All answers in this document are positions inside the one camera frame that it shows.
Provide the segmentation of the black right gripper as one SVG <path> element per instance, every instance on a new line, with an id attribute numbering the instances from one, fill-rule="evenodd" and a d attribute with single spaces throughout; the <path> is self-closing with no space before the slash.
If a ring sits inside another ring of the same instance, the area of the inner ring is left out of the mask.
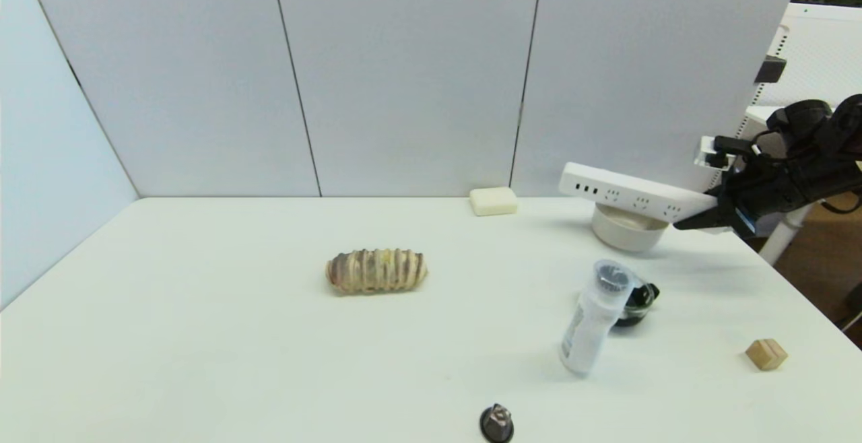
<path id="1" fill-rule="evenodd" d="M 675 221 L 674 228 L 707 230 L 731 226 L 739 237 L 750 238 L 764 216 L 788 213 L 807 205 L 807 197 L 785 169 L 732 169 L 721 175 L 718 187 L 704 194 L 719 198 L 721 206 L 729 207 L 712 207 Z"/>

